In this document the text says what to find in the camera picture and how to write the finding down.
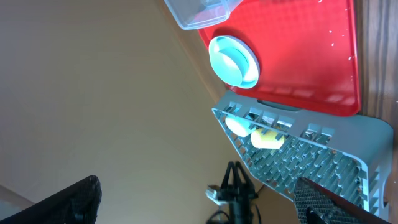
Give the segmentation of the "yellow plastic cup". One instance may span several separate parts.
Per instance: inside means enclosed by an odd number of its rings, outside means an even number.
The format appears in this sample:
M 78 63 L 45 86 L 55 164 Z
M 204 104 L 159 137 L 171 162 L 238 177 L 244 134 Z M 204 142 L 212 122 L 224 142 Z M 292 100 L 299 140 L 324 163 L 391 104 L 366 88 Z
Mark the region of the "yellow plastic cup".
M 272 130 L 268 130 L 266 133 L 262 133 L 264 128 L 257 129 L 251 133 L 251 143 L 258 149 L 280 149 L 285 142 L 284 136 L 280 139 L 276 139 L 278 133 Z

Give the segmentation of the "light blue plate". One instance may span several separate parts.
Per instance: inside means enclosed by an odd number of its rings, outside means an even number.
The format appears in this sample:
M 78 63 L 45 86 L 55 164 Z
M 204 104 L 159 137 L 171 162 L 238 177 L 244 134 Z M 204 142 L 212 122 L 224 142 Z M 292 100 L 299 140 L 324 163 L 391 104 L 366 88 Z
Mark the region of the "light blue plate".
M 242 84 L 235 86 L 242 89 L 251 89 L 257 85 L 260 76 L 260 66 L 255 56 L 254 52 L 245 44 L 242 40 L 230 36 L 230 35 L 220 35 L 211 39 L 208 46 L 208 53 L 213 50 L 223 49 L 227 47 L 233 47 L 238 49 L 248 60 L 248 70 L 244 76 Z

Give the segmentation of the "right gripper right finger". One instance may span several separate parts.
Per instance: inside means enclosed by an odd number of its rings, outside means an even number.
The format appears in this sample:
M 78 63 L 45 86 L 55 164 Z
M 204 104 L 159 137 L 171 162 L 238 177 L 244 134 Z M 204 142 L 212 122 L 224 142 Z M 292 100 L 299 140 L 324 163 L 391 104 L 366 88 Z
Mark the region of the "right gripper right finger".
M 296 182 L 294 205 L 300 223 L 389 224 L 305 177 Z

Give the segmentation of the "light blue bowl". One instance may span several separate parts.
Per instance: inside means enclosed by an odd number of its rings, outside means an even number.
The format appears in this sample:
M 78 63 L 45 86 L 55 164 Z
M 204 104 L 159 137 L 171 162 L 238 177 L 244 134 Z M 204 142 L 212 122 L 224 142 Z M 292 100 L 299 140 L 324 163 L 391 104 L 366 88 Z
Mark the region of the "light blue bowl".
M 237 136 L 247 137 L 256 130 L 252 125 L 251 118 L 241 118 L 237 116 L 227 116 L 225 123 L 227 127 Z

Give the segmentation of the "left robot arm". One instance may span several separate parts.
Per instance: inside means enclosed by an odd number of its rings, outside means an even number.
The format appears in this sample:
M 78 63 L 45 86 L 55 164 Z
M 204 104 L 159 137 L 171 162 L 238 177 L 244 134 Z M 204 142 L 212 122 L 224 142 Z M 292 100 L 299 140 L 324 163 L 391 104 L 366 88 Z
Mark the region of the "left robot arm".
M 259 208 L 253 203 L 258 194 L 239 161 L 229 161 L 221 185 L 209 185 L 205 193 L 219 206 L 206 224 L 253 224 L 252 206 L 256 209 L 257 223 L 262 223 Z

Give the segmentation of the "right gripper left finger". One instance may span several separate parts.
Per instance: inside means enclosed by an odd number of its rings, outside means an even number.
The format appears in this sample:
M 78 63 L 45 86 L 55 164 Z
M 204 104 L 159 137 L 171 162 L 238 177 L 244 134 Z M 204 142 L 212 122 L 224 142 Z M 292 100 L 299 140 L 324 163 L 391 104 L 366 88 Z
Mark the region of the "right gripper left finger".
M 101 182 L 90 175 L 1 224 L 95 224 L 101 198 Z

